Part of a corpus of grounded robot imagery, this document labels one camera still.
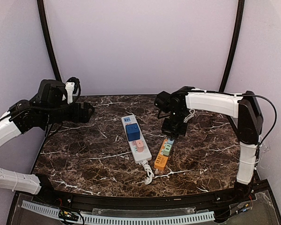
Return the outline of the light blue plug adapter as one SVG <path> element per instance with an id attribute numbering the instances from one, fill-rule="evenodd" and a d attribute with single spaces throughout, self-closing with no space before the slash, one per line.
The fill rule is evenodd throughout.
<path id="1" fill-rule="evenodd" d="M 168 140 L 167 140 L 167 144 L 173 145 L 174 141 L 175 141 L 175 139 L 174 139 L 173 137 L 170 137 L 170 138 L 168 138 Z"/>

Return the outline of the green plug adapter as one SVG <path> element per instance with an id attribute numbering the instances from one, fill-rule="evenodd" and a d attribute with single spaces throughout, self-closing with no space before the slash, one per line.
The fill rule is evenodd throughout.
<path id="1" fill-rule="evenodd" d="M 172 148 L 171 144 L 165 144 L 163 149 L 163 155 L 168 157 L 170 155 L 171 148 Z"/>

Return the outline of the orange power strip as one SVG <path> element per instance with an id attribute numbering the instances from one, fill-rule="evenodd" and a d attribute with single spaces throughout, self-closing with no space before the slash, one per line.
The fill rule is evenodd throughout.
<path id="1" fill-rule="evenodd" d="M 167 140 L 168 139 L 164 139 L 161 147 L 160 147 L 160 150 L 159 150 L 159 153 L 155 159 L 155 162 L 154 162 L 154 168 L 159 170 L 159 171 L 164 171 L 165 170 L 165 167 L 167 165 L 167 161 L 169 159 L 169 156 L 166 157 L 163 155 L 163 149 L 164 149 L 164 146 L 165 144 L 167 144 Z"/>

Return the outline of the pink plug adapter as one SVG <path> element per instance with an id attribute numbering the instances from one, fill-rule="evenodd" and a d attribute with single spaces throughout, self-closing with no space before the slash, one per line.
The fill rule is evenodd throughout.
<path id="1" fill-rule="evenodd" d="M 136 144 L 137 152 L 143 152 L 144 151 L 144 142 L 141 139 L 135 141 L 135 144 Z"/>

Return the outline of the blue cube socket adapter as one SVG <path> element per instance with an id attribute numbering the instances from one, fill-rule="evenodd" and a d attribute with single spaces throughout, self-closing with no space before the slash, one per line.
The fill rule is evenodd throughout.
<path id="1" fill-rule="evenodd" d="M 140 139 L 140 129 L 137 123 L 126 125 L 126 135 L 129 142 Z"/>

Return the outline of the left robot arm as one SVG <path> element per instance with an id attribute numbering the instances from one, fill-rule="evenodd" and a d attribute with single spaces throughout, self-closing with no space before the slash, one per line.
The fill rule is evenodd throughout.
<path id="1" fill-rule="evenodd" d="M 42 80 L 32 99 L 18 101 L 0 117 L 0 147 L 32 128 L 46 130 L 50 125 L 62 125 L 65 121 L 89 122 L 95 109 L 88 102 L 79 103 L 80 95 L 80 80 L 76 77 L 69 78 L 66 83 Z M 0 168 L 0 188 L 33 195 L 53 189 L 45 175 L 24 174 L 3 168 Z"/>

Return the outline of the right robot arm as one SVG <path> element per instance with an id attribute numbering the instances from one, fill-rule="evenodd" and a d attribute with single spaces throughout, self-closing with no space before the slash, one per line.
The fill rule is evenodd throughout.
<path id="1" fill-rule="evenodd" d="M 154 101 L 163 118 L 161 131 L 171 139 L 185 136 L 189 120 L 197 110 L 226 116 L 240 144 L 240 158 L 236 182 L 249 185 L 257 163 L 260 148 L 272 128 L 262 135 L 264 117 L 258 99 L 267 101 L 277 114 L 274 104 L 264 96 L 252 91 L 224 93 L 184 86 L 168 93 L 160 92 Z"/>

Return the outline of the left black frame post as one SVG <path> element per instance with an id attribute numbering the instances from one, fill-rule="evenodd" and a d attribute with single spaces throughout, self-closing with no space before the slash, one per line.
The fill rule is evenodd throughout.
<path id="1" fill-rule="evenodd" d="M 45 41 L 45 45 L 46 45 L 46 49 L 53 70 L 54 77 L 57 81 L 62 81 L 55 57 L 55 52 L 52 45 L 52 40 L 49 32 L 49 26 L 48 26 L 48 21 L 45 12 L 45 5 L 43 0 L 37 0 L 37 8 L 38 8 L 41 27 L 42 27 L 43 37 L 44 37 L 44 41 Z"/>

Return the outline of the black frame post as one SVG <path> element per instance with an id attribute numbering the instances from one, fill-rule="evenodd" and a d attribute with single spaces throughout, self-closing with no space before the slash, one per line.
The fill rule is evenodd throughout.
<path id="1" fill-rule="evenodd" d="M 240 34 L 242 18 L 243 18 L 243 13 L 244 13 L 244 5 L 245 5 L 245 0 L 238 1 L 236 19 L 235 19 L 232 38 L 231 38 L 231 44 L 230 44 L 227 62 L 225 65 L 221 84 L 219 87 L 219 92 L 225 91 L 225 88 L 226 88 L 226 85 L 227 85 L 227 82 L 229 79 L 230 71 L 232 68 L 232 64 L 233 64 L 233 60 L 234 60 L 234 56 L 235 56 L 235 52 L 236 52 L 236 48 L 237 48 L 238 38 L 239 38 L 239 34 Z"/>
<path id="2" fill-rule="evenodd" d="M 37 0 L 37 8 L 38 8 L 41 27 L 42 27 L 43 37 L 44 37 L 44 41 L 45 41 L 45 45 L 46 45 L 46 49 L 53 70 L 54 77 L 57 81 L 62 81 L 55 57 L 55 52 L 52 45 L 52 40 L 49 32 L 49 26 L 48 26 L 48 21 L 45 12 L 45 5 L 43 0 Z"/>

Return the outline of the right black frame post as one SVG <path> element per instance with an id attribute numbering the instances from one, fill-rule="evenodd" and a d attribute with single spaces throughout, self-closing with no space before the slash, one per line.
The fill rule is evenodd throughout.
<path id="1" fill-rule="evenodd" d="M 236 52 L 236 48 L 237 48 L 238 38 L 239 38 L 239 34 L 240 34 L 242 18 L 243 18 L 243 13 L 244 13 L 244 5 L 245 5 L 245 0 L 238 1 L 236 19 L 235 19 L 232 38 L 231 38 L 231 44 L 230 44 L 227 62 L 225 65 L 221 84 L 219 87 L 219 92 L 225 91 L 225 88 L 226 88 L 226 85 L 227 85 L 227 82 L 229 79 L 230 71 L 232 68 L 232 64 L 233 64 L 233 60 L 234 60 L 234 56 L 235 56 L 235 52 Z"/>

